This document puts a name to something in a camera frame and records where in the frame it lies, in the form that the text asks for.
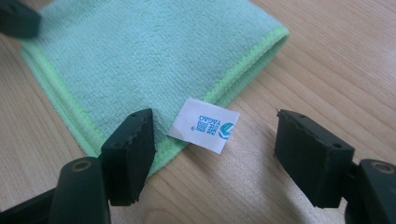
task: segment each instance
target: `table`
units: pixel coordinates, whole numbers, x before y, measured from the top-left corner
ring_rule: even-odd
[[[40,9],[50,0],[22,1]],[[221,155],[196,146],[152,176],[113,223],[343,223],[314,208],[274,157],[278,109],[306,114],[356,148],[396,162],[396,3],[264,1],[290,28],[285,47],[229,105],[240,120]],[[18,53],[0,35],[0,210],[57,184],[84,156]]]

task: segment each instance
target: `black object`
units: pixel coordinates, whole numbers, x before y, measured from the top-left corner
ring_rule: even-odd
[[[354,148],[309,117],[287,110],[277,114],[275,154],[317,207],[348,201],[347,223],[396,223],[396,166],[352,161]]]
[[[111,223],[107,200],[138,201],[154,154],[151,109],[133,113],[103,144],[99,159],[67,163],[56,189],[0,213],[0,223]]]
[[[0,0],[0,33],[17,38],[34,37],[38,33],[40,15],[14,0]]]

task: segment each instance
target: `tabletop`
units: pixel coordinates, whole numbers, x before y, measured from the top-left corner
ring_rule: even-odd
[[[39,10],[50,0],[22,1]],[[190,145],[150,177],[113,223],[344,223],[315,208],[274,157],[278,109],[307,115],[356,148],[354,162],[396,163],[396,2],[253,2],[290,29],[272,62],[228,106],[241,116],[218,155]],[[18,53],[0,35],[0,210],[56,187],[84,157]]]

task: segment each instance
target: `label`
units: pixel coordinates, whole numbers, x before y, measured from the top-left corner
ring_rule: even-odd
[[[189,98],[168,135],[220,154],[238,119],[238,112]]]

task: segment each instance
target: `microfiber cloth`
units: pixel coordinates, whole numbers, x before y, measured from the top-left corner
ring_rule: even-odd
[[[88,156],[135,111],[152,108],[150,174],[187,143],[166,135],[189,98],[226,106],[289,31],[246,0],[57,0],[21,55]]]

